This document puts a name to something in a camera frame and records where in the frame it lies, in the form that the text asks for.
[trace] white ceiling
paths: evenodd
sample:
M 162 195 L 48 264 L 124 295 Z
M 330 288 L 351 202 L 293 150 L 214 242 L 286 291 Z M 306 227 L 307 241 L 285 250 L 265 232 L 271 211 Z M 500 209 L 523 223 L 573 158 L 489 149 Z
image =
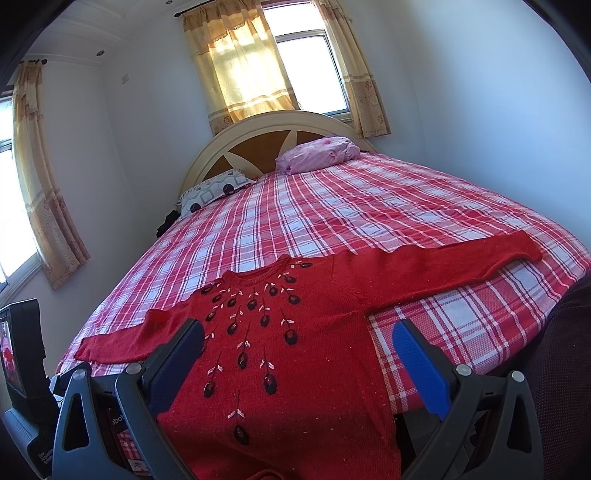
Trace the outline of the white ceiling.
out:
M 203 0 L 75 0 L 37 38 L 25 58 L 100 66 L 137 29 Z M 97 57 L 98 51 L 104 55 Z

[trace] plaid bedspread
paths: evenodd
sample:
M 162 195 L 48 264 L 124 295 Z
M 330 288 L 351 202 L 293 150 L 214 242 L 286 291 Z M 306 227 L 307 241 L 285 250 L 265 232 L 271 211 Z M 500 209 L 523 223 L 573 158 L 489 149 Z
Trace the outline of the plaid bedspread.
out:
M 478 373 L 498 366 L 542 328 L 566 290 L 589 272 L 585 247 L 558 224 L 499 194 L 429 168 L 363 154 L 311 173 L 275 172 L 256 185 L 178 221 L 135 264 L 82 327 L 58 366 L 73 367 L 82 338 L 143 321 L 230 269 L 246 271 L 282 253 L 322 256 L 343 249 L 422 247 L 526 231 L 544 258 L 516 261 L 483 284 L 395 306 L 368 329 L 395 413 L 421 406 L 392 347 L 392 326 L 410 318 L 455 364 Z M 93 374 L 123 365 L 93 364 Z

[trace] yellow curtain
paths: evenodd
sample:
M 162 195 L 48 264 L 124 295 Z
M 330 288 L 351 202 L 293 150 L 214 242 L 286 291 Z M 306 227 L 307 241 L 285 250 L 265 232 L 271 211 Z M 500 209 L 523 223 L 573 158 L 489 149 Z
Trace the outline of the yellow curtain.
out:
M 297 109 L 259 0 L 217 0 L 183 15 L 213 134 L 258 113 Z
M 41 64 L 21 63 L 12 93 L 14 160 L 41 266 L 60 287 L 90 258 L 56 186 L 43 120 Z
M 375 84 L 374 76 L 352 30 L 351 19 L 337 0 L 311 0 L 324 20 L 333 44 L 349 101 L 355 131 L 360 137 L 389 135 L 390 125 Z

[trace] metal screw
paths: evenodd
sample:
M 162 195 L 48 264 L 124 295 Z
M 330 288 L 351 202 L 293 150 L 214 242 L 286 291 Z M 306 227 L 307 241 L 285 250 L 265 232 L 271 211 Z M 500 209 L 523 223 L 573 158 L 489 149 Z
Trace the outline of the metal screw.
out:
M 127 366 L 127 368 L 125 369 L 125 371 L 129 374 L 129 375 L 135 375 L 140 373 L 142 370 L 142 366 L 140 364 L 129 364 Z
M 525 380 L 525 375 L 523 373 L 521 373 L 519 370 L 514 370 L 511 373 L 511 378 L 513 378 L 513 380 L 515 380 L 516 382 L 523 382 L 523 380 Z
M 456 372 L 463 377 L 469 377 L 472 375 L 472 369 L 464 364 L 460 364 L 456 367 Z
M 79 368 L 78 370 L 75 370 L 74 373 L 72 374 L 72 378 L 74 380 L 82 380 L 85 376 L 86 376 L 86 370 L 83 370 L 81 368 Z

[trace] display screen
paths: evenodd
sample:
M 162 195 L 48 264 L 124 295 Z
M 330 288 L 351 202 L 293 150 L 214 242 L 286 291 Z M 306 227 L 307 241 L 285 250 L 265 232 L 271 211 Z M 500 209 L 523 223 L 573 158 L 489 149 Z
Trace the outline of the display screen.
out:
M 12 338 L 8 322 L 0 323 L 0 348 L 2 349 L 2 366 L 6 380 L 13 387 L 24 393 L 21 376 L 18 373 L 17 359 L 14 358 L 14 349 L 12 348 Z

